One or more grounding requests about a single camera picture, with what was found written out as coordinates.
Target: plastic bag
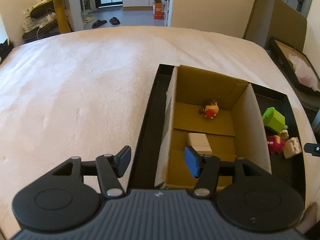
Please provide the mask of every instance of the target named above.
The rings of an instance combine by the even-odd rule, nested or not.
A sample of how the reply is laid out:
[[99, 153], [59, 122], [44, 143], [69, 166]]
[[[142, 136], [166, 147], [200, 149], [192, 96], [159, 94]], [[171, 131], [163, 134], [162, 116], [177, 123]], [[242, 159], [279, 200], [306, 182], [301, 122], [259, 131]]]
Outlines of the plastic bag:
[[310, 68], [301, 58], [289, 54], [288, 59], [292, 62], [295, 74], [302, 85], [318, 90], [318, 79]]

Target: red and yellow toy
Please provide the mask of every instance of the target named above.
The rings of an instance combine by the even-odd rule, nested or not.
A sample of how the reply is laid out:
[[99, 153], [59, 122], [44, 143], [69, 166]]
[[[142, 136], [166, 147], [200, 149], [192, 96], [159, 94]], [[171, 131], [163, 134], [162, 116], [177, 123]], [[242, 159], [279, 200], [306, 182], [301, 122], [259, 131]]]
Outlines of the red and yellow toy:
[[281, 154], [285, 146], [285, 141], [281, 140], [281, 138], [277, 135], [267, 136], [267, 143], [268, 143], [269, 152], [271, 154], [273, 153]]
[[219, 106], [216, 100], [212, 100], [210, 104], [204, 106], [202, 109], [199, 110], [199, 113], [203, 114], [204, 116], [213, 119], [219, 112]]

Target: yellow table leg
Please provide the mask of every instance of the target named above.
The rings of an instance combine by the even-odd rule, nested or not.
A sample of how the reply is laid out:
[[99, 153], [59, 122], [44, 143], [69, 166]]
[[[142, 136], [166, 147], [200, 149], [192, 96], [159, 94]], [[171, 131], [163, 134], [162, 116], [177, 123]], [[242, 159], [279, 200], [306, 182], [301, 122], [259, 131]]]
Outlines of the yellow table leg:
[[56, 12], [56, 17], [59, 25], [59, 31], [61, 33], [69, 33], [70, 27], [68, 24], [66, 11], [64, 9], [63, 0], [53, 0], [54, 10]]

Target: white toy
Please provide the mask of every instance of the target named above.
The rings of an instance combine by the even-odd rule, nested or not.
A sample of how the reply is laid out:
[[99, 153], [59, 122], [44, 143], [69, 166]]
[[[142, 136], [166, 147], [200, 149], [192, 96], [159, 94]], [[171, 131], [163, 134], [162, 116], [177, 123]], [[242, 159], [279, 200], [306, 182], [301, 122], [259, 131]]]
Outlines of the white toy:
[[297, 137], [292, 137], [287, 140], [283, 148], [283, 155], [286, 159], [289, 159], [302, 152], [299, 139]]
[[188, 145], [200, 155], [212, 155], [212, 150], [204, 133], [188, 133]]

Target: bed sheet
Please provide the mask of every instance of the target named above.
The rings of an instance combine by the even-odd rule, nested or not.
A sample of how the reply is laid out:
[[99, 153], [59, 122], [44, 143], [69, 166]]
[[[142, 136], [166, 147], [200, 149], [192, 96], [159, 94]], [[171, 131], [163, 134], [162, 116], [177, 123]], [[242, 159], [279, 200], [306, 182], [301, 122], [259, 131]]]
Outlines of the bed sheet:
[[[124, 145], [134, 153], [160, 63], [212, 70], [287, 94], [301, 143], [315, 142], [291, 86], [264, 49], [250, 41], [126, 26], [22, 45], [0, 66], [0, 228], [6, 238], [19, 230], [11, 211], [14, 195], [42, 174], [71, 156], [94, 160]], [[320, 199], [320, 158], [303, 154], [308, 206]], [[130, 167], [120, 179], [124, 188]]]

